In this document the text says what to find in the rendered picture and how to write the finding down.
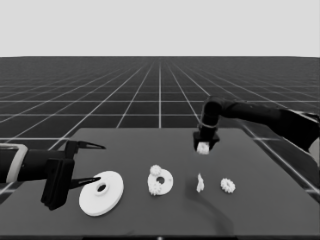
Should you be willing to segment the large thick white disc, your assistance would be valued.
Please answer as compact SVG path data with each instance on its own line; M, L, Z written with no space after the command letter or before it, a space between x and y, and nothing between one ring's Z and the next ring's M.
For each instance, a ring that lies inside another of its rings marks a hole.
M115 171L96 175L98 181L85 185L79 195L79 206L88 216L97 217L111 211L124 191L122 176Z

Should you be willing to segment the white round carrier with pins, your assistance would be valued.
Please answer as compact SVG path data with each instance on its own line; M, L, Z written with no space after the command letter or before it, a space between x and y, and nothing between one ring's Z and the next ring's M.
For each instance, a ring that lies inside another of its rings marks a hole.
M148 188L149 188L149 185L151 183L156 182L159 177L162 177L164 179L164 182L161 183L162 190L160 195L165 195L171 191L174 184L174 179L172 174L166 169L162 169L161 174L159 176L152 176L151 174L148 176L148 179L147 179Z

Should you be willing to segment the small white T-shaped piece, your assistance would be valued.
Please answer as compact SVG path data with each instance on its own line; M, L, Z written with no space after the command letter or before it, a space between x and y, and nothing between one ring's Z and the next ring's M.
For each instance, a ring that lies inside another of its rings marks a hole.
M200 193L201 191L204 190L204 180L200 173L198 174L197 179L198 179L198 183L197 183L196 190L198 193Z

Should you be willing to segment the larger white gear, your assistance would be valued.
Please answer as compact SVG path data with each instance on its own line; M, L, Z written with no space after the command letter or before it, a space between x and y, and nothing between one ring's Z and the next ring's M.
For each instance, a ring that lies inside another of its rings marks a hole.
M234 184L234 182L228 178L223 178L221 180L220 187L224 192L229 194L232 194L236 189L236 185Z

